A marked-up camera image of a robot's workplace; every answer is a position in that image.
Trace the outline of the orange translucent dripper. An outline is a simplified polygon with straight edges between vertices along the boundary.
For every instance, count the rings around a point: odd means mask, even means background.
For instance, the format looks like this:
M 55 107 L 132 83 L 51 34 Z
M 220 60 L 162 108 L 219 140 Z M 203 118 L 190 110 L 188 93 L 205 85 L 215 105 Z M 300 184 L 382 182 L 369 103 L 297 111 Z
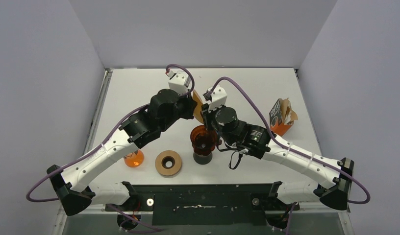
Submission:
M 123 159 L 128 167 L 135 168 L 139 167 L 143 163 L 145 157 L 141 150 L 137 150 L 135 152 L 127 154 L 123 157 Z

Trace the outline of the brown paper coffee filter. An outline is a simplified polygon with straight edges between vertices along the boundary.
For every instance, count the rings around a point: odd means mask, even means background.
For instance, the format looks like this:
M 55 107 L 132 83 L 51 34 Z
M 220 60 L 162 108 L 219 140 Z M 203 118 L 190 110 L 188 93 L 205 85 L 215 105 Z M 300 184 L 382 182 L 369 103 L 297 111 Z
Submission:
M 198 122 L 204 124 L 203 117 L 201 116 L 201 111 L 202 111 L 201 108 L 203 105 L 203 101 L 196 90 L 193 90 L 192 92 L 192 99 L 196 102 L 196 107 L 194 109 L 193 116 Z

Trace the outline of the amber plastic coffee dripper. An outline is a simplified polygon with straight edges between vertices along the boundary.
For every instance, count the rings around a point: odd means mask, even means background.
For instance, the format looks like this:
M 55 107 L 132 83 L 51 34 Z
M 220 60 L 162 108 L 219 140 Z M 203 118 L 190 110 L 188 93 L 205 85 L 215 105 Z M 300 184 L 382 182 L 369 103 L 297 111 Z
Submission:
M 216 143 L 218 142 L 217 132 L 206 129 L 204 125 L 199 125 L 191 131 L 190 141 L 194 153 L 207 156 L 216 147 Z

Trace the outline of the orange coffee filter box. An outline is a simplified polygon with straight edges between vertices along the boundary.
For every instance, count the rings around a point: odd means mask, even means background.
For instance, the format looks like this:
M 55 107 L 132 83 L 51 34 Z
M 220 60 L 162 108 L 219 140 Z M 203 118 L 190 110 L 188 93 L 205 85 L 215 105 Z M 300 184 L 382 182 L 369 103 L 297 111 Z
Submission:
M 298 115 L 292 110 L 288 98 L 279 98 L 269 112 L 270 129 L 277 135 L 283 136 L 298 120 Z

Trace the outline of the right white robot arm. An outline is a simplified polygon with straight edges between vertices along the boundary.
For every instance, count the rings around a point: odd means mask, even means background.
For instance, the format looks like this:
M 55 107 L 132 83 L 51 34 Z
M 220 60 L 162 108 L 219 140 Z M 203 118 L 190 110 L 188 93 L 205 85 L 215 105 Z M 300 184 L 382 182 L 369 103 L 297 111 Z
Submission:
M 348 209 L 350 176 L 354 168 L 352 160 L 329 159 L 299 148 L 277 134 L 271 137 L 266 128 L 239 120 L 236 111 L 230 107 L 210 111 L 209 105 L 203 104 L 200 113 L 206 129 L 216 131 L 240 158 L 252 156 L 278 163 L 309 178 L 292 183 L 274 182 L 270 198 L 285 205 L 319 201 L 335 210 Z

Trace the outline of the round wooden ring stand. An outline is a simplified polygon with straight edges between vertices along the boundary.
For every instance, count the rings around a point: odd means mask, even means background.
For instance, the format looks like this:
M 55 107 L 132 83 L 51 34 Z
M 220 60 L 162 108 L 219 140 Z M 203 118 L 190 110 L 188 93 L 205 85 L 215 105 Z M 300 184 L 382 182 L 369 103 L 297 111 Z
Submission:
M 155 168 L 162 176 L 174 176 L 182 168 L 182 158 L 175 151 L 163 151 L 155 159 Z

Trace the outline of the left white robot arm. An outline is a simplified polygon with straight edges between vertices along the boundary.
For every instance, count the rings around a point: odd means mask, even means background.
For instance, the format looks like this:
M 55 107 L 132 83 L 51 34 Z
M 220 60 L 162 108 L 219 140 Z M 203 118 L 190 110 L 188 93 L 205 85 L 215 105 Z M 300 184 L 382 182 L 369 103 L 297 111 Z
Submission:
M 62 167 L 49 167 L 47 173 L 66 215 L 76 215 L 98 204 L 113 204 L 127 211 L 135 208 L 137 193 L 129 182 L 100 186 L 93 180 L 127 154 L 160 138 L 180 118 L 193 119 L 196 106 L 191 95 L 179 96 L 171 89 L 162 89 L 80 159 Z

